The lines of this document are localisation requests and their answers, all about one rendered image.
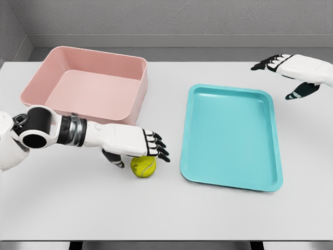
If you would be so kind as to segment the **blue plastic tray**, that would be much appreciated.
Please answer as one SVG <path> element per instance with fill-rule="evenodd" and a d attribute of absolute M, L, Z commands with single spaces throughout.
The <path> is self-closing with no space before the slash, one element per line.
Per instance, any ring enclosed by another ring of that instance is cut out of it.
<path fill-rule="evenodd" d="M 283 173 L 272 97 L 261 90 L 192 86 L 180 170 L 192 182 L 279 190 Z"/>

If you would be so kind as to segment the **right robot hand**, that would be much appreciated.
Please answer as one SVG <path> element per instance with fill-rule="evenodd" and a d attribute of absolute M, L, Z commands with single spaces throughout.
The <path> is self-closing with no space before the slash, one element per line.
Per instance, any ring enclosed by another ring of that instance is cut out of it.
<path fill-rule="evenodd" d="M 277 54 L 251 67 L 252 71 L 268 70 L 285 78 L 301 81 L 285 99 L 300 99 L 319 90 L 321 85 L 333 89 L 333 64 L 300 54 Z"/>

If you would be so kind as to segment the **pink plastic basket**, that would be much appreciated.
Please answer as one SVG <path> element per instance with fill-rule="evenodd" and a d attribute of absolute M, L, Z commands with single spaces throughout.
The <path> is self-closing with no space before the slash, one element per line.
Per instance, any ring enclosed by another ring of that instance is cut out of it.
<path fill-rule="evenodd" d="M 59 46 L 41 63 L 20 100 L 101 124 L 134 125 L 147 87 L 147 61 L 141 57 Z"/>

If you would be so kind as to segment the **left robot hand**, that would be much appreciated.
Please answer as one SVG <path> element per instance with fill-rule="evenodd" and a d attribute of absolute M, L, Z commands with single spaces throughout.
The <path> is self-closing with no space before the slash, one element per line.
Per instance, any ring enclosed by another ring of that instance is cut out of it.
<path fill-rule="evenodd" d="M 166 145 L 156 132 L 123 124 L 106 124 L 102 132 L 105 136 L 102 153 L 109 162 L 120 168 L 124 168 L 122 155 L 151 156 L 170 162 Z"/>

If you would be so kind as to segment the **yellow-green tennis ball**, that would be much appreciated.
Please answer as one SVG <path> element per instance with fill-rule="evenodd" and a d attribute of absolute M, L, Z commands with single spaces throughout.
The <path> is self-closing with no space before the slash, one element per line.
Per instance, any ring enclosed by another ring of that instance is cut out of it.
<path fill-rule="evenodd" d="M 139 178 L 147 178 L 156 170 L 156 160 L 152 156 L 133 157 L 131 170 Z"/>

